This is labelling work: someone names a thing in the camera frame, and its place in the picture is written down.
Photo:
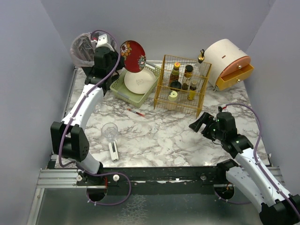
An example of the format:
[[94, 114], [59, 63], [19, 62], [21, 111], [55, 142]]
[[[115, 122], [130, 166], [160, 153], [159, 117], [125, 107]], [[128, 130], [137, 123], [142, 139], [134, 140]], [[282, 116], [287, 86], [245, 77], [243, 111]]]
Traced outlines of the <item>cream round plate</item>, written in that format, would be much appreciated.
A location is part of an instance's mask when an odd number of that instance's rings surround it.
[[150, 90], [155, 81], [155, 75], [147, 68], [138, 73], [128, 71], [124, 76], [125, 86], [135, 94], [145, 94]]

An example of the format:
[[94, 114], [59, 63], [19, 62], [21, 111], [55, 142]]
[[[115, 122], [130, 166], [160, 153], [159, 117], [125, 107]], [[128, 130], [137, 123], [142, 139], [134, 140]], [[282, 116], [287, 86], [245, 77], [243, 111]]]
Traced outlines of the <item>white folded peeler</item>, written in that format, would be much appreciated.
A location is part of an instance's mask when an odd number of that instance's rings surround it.
[[110, 142], [108, 144], [109, 146], [109, 152], [111, 155], [111, 160], [112, 161], [119, 161], [119, 152], [118, 152], [118, 147], [116, 141]]

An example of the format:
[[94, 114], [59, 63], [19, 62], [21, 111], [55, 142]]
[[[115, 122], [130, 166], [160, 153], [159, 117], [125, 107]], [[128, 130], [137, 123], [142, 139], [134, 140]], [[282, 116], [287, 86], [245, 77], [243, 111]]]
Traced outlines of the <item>yellow-lid sauce jar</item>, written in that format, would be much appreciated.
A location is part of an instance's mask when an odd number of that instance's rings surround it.
[[179, 79], [179, 70], [180, 70], [180, 63], [179, 62], [175, 62], [173, 69], [171, 71], [170, 77], [169, 77], [169, 84], [168, 86], [171, 86], [171, 83], [174, 81], [178, 81]]

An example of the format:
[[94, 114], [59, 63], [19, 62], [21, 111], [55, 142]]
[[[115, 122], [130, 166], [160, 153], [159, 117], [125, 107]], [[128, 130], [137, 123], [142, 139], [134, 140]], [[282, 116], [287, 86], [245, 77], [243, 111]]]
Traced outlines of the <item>black-lid glass jar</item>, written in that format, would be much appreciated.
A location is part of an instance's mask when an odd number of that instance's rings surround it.
[[181, 83], [177, 80], [170, 83], [170, 90], [179, 92], [181, 90]]

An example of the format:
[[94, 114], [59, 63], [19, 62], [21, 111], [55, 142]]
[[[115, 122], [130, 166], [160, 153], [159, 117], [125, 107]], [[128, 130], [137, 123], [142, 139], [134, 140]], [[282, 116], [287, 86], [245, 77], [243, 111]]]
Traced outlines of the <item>red floral plate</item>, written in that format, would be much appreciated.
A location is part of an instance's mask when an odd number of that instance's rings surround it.
[[132, 73], [142, 71], [146, 64], [146, 54], [143, 47], [136, 41], [125, 41], [120, 47], [121, 56], [124, 58], [125, 69]]

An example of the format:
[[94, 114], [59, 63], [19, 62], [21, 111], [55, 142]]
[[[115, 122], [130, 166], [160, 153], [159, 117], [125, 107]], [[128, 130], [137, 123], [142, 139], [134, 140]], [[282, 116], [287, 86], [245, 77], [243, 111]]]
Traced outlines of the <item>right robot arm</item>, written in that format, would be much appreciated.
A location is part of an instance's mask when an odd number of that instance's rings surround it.
[[238, 133], [229, 112], [213, 116], [204, 112], [189, 125], [194, 132], [212, 141], [219, 140], [232, 159], [219, 163], [222, 177], [236, 186], [256, 207], [264, 225], [294, 225], [300, 221], [300, 196], [292, 195], [269, 171], [252, 143]]

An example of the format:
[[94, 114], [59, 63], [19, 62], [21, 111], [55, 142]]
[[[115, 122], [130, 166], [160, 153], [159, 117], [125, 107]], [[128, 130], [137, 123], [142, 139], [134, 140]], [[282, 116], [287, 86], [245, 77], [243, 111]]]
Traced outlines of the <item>gold-spout oil bottle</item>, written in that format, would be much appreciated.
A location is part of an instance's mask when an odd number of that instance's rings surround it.
[[205, 50], [202, 49], [198, 55], [198, 58], [197, 58], [197, 74], [199, 76], [202, 76], [202, 67], [203, 67], [203, 62], [205, 60]]

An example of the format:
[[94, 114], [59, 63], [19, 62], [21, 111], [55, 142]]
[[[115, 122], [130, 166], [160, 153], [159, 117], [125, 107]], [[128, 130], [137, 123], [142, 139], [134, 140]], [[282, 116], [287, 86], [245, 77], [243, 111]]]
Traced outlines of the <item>pale green plastic basket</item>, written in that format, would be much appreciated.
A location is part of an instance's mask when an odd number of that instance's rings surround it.
[[124, 69], [121, 72], [119, 78], [110, 85], [110, 90], [112, 90], [112, 92], [114, 93], [114, 95], [117, 98], [120, 98], [120, 99], [124, 100], [125, 102], [127, 102], [137, 108], [141, 107], [141, 105], [146, 101], [148, 96], [156, 88], [158, 79], [160, 76], [160, 72], [161, 72], [161, 67], [158, 67], [151, 63], [146, 64], [144, 68], [149, 69], [151, 72], [153, 72], [153, 74], [156, 77], [155, 83], [152, 85], [150, 90], [148, 92], [146, 92], [145, 94], [135, 94], [135, 93], [129, 91], [129, 89], [125, 86], [124, 76], [125, 76], [125, 73], [128, 72], [126, 69]]

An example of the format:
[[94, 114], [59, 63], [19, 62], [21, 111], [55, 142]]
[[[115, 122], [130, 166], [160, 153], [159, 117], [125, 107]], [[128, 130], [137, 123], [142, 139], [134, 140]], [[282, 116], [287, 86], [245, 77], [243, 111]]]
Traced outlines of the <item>gold-cap pepper grinder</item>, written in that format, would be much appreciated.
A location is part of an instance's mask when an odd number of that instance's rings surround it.
[[185, 72], [182, 80], [182, 86], [181, 86], [182, 90], [188, 90], [192, 73], [193, 73], [193, 66], [187, 65], [185, 67]]

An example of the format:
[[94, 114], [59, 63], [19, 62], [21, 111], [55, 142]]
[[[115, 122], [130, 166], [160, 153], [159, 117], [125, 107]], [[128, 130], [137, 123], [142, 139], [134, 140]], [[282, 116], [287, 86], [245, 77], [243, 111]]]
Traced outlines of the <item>white round drawer box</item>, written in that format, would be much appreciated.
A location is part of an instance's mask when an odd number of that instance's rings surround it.
[[246, 80], [254, 70], [250, 56], [229, 39], [213, 43], [204, 56], [204, 61], [211, 64], [209, 83], [218, 91]]

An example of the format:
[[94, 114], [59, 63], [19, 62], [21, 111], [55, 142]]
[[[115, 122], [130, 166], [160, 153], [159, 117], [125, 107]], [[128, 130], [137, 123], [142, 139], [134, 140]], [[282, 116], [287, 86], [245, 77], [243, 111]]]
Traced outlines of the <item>red pen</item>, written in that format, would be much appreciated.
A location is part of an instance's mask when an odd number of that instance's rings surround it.
[[139, 115], [139, 116], [141, 116], [141, 117], [144, 117], [144, 118], [145, 118], [145, 114], [142, 114], [142, 113], [140, 113], [140, 112], [137, 112], [137, 111], [135, 111], [135, 110], [133, 110], [133, 109], [130, 109], [130, 108], [128, 108], [127, 110], [128, 110], [129, 112], [135, 113], [135, 114], [137, 114], [137, 115]]

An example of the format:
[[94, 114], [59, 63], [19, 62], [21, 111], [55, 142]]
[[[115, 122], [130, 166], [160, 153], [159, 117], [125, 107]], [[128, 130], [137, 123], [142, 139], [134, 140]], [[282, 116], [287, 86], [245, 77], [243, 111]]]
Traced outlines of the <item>green-lid seasoning shaker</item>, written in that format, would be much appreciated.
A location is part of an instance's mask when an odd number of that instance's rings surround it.
[[171, 102], [174, 102], [177, 100], [177, 97], [178, 97], [178, 93], [176, 91], [172, 90], [168, 93], [167, 99]]

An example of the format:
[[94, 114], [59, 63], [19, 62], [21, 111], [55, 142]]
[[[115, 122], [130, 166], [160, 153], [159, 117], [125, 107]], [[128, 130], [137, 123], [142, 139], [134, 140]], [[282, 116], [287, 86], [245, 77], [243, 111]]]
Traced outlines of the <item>small yellow spice bottle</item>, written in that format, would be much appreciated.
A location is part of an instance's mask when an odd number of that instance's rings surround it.
[[187, 99], [189, 101], [192, 101], [195, 97], [195, 93], [196, 93], [196, 89], [197, 89], [197, 81], [192, 81], [189, 87], [189, 93], [187, 96]]

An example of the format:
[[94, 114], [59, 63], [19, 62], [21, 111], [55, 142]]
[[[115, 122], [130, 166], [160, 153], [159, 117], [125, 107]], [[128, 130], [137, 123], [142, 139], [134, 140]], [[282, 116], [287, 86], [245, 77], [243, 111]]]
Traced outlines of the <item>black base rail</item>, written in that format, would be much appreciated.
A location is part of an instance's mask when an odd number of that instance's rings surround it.
[[212, 194], [213, 188], [232, 184], [216, 166], [105, 168], [103, 177], [86, 175], [79, 169], [41, 170], [38, 188], [88, 189], [109, 195]]

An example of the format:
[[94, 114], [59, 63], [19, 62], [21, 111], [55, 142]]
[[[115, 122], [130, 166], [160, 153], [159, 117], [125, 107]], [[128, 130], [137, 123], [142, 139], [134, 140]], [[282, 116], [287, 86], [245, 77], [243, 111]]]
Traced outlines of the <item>black ribbed trash bin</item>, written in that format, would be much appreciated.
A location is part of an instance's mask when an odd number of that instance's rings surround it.
[[92, 70], [92, 67], [93, 65], [83, 65], [81, 66], [81, 68], [84, 70], [84, 71], [91, 71]]

